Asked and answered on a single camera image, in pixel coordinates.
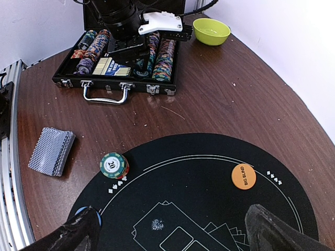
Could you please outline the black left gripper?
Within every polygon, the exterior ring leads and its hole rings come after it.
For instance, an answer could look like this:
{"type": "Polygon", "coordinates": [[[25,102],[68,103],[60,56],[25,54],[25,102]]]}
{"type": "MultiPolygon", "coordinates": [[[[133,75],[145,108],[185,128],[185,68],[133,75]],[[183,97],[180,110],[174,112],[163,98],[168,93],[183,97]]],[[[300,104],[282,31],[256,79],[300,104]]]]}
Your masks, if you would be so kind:
{"type": "Polygon", "coordinates": [[[148,64],[152,32],[175,41],[188,41],[193,32],[183,22],[184,1],[86,1],[86,9],[95,19],[90,27],[110,32],[108,53],[122,65],[148,64]]]}

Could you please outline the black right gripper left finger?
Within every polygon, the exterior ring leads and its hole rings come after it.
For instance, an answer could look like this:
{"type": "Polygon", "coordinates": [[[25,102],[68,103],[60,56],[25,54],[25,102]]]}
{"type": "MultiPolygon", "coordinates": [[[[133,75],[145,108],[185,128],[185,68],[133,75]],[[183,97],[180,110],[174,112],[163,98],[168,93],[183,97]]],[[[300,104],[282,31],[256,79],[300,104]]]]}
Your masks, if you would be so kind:
{"type": "Polygon", "coordinates": [[[95,211],[89,206],[26,250],[97,250],[101,227],[95,211]]]}

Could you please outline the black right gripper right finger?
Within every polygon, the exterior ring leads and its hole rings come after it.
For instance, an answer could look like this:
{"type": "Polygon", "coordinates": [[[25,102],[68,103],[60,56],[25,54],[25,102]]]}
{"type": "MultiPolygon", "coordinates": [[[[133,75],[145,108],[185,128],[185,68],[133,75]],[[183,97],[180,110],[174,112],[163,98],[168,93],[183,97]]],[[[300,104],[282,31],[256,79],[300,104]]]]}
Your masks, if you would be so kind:
{"type": "Polygon", "coordinates": [[[253,204],[245,215],[251,250],[332,250],[298,232],[260,204],[253,204]]]}

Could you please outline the blue small blind button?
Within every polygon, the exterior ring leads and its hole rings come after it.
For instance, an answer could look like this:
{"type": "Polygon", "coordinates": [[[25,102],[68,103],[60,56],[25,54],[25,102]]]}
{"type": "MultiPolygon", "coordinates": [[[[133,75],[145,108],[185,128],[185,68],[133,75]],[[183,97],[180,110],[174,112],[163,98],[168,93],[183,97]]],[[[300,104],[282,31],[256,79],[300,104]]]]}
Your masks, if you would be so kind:
{"type": "MultiPolygon", "coordinates": [[[[86,208],[88,208],[88,206],[84,206],[84,207],[79,208],[79,209],[75,212],[74,215],[79,214],[80,212],[82,212],[82,211],[83,211],[84,209],[86,209],[86,208]]],[[[97,218],[98,218],[99,226],[102,227],[102,219],[101,219],[101,216],[100,216],[100,214],[99,214],[98,211],[95,211],[95,212],[96,212],[96,214],[97,214],[97,218]]]]}

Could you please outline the orange big blind button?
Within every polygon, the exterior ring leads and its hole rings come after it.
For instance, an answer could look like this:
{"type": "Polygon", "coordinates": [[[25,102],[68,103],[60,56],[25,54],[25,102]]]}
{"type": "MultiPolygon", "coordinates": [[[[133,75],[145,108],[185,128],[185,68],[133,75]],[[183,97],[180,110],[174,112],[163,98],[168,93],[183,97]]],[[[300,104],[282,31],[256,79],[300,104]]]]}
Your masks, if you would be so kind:
{"type": "Polygon", "coordinates": [[[238,189],[248,190],[256,183],[256,172],[249,164],[238,164],[232,170],[231,179],[238,189]]]}

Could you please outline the stack of poker chips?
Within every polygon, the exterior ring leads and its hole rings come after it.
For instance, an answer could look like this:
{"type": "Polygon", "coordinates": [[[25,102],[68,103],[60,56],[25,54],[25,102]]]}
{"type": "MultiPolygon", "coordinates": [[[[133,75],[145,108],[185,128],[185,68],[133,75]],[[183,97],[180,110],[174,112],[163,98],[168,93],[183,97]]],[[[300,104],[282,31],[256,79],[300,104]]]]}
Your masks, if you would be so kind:
{"type": "Polygon", "coordinates": [[[130,169],[127,159],[122,154],[116,152],[103,156],[99,166],[103,175],[112,179],[124,178],[130,169]]]}

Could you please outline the grey cloth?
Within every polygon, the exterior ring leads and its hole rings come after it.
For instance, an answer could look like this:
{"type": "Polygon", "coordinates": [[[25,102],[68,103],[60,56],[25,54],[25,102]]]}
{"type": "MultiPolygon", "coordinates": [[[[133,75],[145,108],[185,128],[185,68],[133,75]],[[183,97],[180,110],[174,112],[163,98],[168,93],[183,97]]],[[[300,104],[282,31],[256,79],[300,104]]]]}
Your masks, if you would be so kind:
{"type": "Polygon", "coordinates": [[[74,140],[72,131],[44,127],[28,167],[45,175],[62,176],[74,140]]]}

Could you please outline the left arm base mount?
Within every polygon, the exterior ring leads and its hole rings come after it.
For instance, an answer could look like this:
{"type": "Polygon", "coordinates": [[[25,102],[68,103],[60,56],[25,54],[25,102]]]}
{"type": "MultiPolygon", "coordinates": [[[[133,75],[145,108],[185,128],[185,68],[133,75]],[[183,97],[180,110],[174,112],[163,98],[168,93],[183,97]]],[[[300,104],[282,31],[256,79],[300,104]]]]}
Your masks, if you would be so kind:
{"type": "Polygon", "coordinates": [[[11,81],[3,85],[3,79],[7,73],[1,73],[1,117],[0,117],[0,133],[1,141],[5,138],[8,138],[10,135],[10,121],[12,114],[12,103],[13,103],[13,91],[14,91],[14,82],[11,81]]]}

